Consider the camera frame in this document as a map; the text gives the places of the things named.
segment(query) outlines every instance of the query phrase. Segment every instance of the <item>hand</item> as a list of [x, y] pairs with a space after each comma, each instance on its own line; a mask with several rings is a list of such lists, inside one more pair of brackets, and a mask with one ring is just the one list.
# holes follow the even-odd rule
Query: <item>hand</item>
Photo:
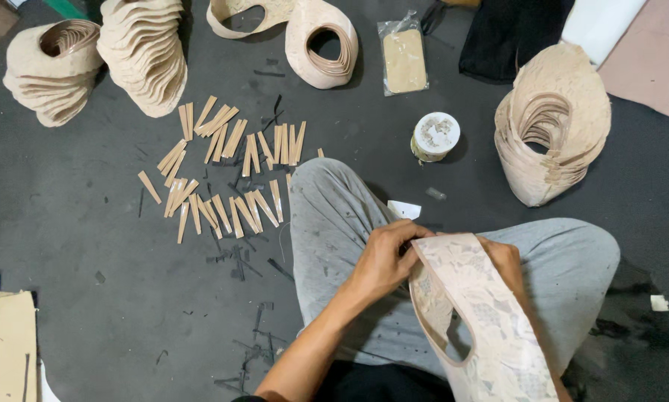
[[525, 296], [523, 272], [520, 268], [520, 252], [512, 244], [494, 242], [485, 237], [476, 236], [496, 267], [503, 282], [513, 292], [516, 298]]
[[341, 290], [365, 306], [388, 295], [409, 277], [411, 268], [419, 261], [413, 248], [409, 248], [402, 256], [399, 253], [401, 246], [411, 239], [431, 236], [435, 234], [413, 223], [411, 219], [398, 220], [374, 229], [354, 271], [342, 284]]

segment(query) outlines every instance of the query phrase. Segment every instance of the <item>hole in leather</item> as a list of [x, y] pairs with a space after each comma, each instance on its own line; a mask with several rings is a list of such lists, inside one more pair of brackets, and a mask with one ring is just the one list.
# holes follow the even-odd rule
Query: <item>hole in leather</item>
[[451, 324], [446, 330], [446, 337], [449, 341], [446, 345], [446, 355], [457, 363], [466, 360], [471, 352], [473, 338], [468, 325], [455, 310], [451, 315]]
[[39, 38], [39, 48], [49, 57], [76, 51], [96, 40], [98, 25], [79, 19], [67, 19], [47, 29]]
[[265, 19], [263, 6], [252, 6], [249, 9], [224, 19], [221, 23], [235, 32], [253, 32]]
[[535, 152], [537, 154], [545, 155], [548, 152], [547, 147], [545, 147], [544, 145], [538, 144], [537, 142], [528, 141], [528, 142], [524, 142], [524, 144], [526, 144], [528, 146], [528, 148], [530, 148], [531, 150], [533, 150], [533, 152]]
[[337, 60], [341, 53], [341, 43], [337, 32], [330, 29], [322, 29], [309, 39], [309, 48], [322, 59]]

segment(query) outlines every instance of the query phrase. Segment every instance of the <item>dark gray floor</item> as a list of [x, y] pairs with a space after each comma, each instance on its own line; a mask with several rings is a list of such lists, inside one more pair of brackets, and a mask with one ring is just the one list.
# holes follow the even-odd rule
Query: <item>dark gray floor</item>
[[[207, 1], [196, 0], [182, 102], [196, 102], [197, 117], [208, 96], [218, 96], [219, 105], [239, 107], [253, 131], [282, 94], [281, 122], [308, 122], [304, 160], [322, 147], [383, 199], [422, 205], [419, 222], [443, 230], [493, 230], [548, 217], [605, 228], [618, 240], [623, 261], [601, 317], [621, 326], [589, 337], [569, 380], [590, 401], [669, 401], [669, 313], [651, 314], [648, 301], [652, 282], [669, 298], [669, 118], [613, 98], [612, 131], [584, 181], [549, 205], [526, 208], [508, 188], [492, 137], [494, 110], [510, 88], [457, 73], [473, 11], [450, 10], [426, 38], [431, 89], [384, 98], [376, 22], [400, 19], [408, 8], [422, 12], [428, 1], [332, 3], [361, 40], [355, 78], [346, 87], [320, 91], [298, 78], [284, 55], [283, 26], [243, 41], [217, 37], [205, 21]], [[217, 254], [210, 234], [196, 236], [190, 226], [177, 245], [177, 219], [164, 220], [148, 193], [139, 219], [136, 174], [145, 169], [166, 194], [155, 165], [181, 136], [178, 114], [146, 117], [106, 76], [71, 122], [42, 127], [1, 84], [5, 49], [19, 30], [59, 17], [34, 0], [21, 13], [0, 43], [0, 277], [4, 290], [37, 294], [38, 343], [53, 390], [62, 402], [237, 396], [214, 380], [239, 375], [246, 350], [233, 339], [254, 344], [258, 304], [274, 302], [274, 310], [262, 314], [263, 331], [292, 341], [302, 324], [294, 286], [266, 263], [274, 258], [292, 269], [287, 228], [266, 223], [269, 242], [251, 240], [257, 248], [251, 264], [264, 278], [246, 271], [241, 283], [231, 278], [231, 261], [206, 262]], [[279, 64], [268, 66], [266, 59]], [[286, 77], [263, 77], [254, 69]], [[436, 110], [458, 119], [462, 141], [442, 163], [419, 167], [410, 133], [421, 116]], [[189, 145], [179, 175], [198, 179], [201, 195], [206, 182], [213, 193], [233, 195], [226, 181], [239, 169], [209, 167], [202, 179], [205, 148], [199, 138]], [[255, 182], [272, 178], [284, 189], [283, 171]], [[426, 196], [429, 186], [448, 199]], [[97, 271], [106, 278], [102, 285]], [[257, 344], [267, 347], [267, 339], [258, 336]], [[164, 350], [168, 355], [156, 365]], [[257, 387], [267, 368], [262, 358], [250, 361], [246, 391]]]

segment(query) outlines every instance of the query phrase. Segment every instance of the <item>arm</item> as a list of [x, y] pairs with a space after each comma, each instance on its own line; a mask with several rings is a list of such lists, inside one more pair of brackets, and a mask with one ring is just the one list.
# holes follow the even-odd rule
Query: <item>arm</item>
[[413, 249], [401, 256], [401, 246], [412, 238], [433, 235], [408, 219], [372, 231], [349, 278], [287, 348], [255, 395], [268, 402], [311, 400], [329, 370], [348, 325], [365, 308], [396, 289], [419, 260]]
[[518, 248], [514, 245], [503, 244], [499, 242], [491, 242], [485, 237], [478, 237], [478, 241], [481, 242], [483, 249], [488, 254], [489, 258], [493, 262], [493, 265], [498, 270], [503, 281], [508, 285], [508, 288], [513, 292], [518, 304], [523, 309], [523, 312], [528, 317], [530, 326], [533, 327], [533, 332], [535, 337], [538, 338], [538, 343], [540, 348], [545, 355], [545, 360], [548, 362], [548, 369], [550, 370], [550, 377], [553, 379], [553, 384], [555, 385], [555, 391], [558, 394], [558, 399], [560, 402], [572, 402], [570, 395], [568, 394], [565, 386], [563, 386], [560, 377], [562, 373], [555, 373], [551, 369], [550, 358], [548, 352], [545, 351], [542, 339], [540, 337], [541, 330], [540, 324], [538, 323], [538, 317], [535, 315], [535, 310], [533, 309], [530, 299], [525, 293], [525, 286], [523, 285], [523, 273], [520, 268], [520, 254]]

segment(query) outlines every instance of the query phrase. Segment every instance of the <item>curved leather piece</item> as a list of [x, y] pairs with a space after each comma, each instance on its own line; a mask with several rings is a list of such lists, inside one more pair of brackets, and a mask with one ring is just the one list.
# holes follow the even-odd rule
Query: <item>curved leather piece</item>
[[69, 19], [18, 33], [7, 48], [4, 86], [46, 127], [65, 124], [86, 105], [98, 69], [99, 26]]
[[557, 44], [538, 53], [495, 115], [496, 148], [516, 197], [541, 206], [582, 180], [605, 146], [610, 120], [605, 87], [581, 47]]
[[178, 38], [180, 0], [106, 0], [97, 48], [111, 79], [151, 117], [175, 109], [188, 80]]
[[[413, 240], [423, 266], [411, 274], [414, 310], [457, 401], [558, 401], [533, 329], [471, 233]], [[473, 345], [460, 363], [446, 355], [453, 309]]]
[[[325, 60], [309, 48], [317, 32], [329, 29], [339, 36], [336, 61]], [[354, 26], [343, 12], [321, 0], [298, 0], [285, 32], [285, 54], [295, 73], [312, 87], [328, 89], [351, 79], [359, 55]]]
[[[263, 32], [281, 22], [287, 22], [296, 0], [211, 0], [206, 19], [216, 35], [226, 39], [240, 39]], [[236, 32], [223, 26], [222, 21], [244, 12], [250, 7], [262, 6], [265, 17], [253, 32]]]

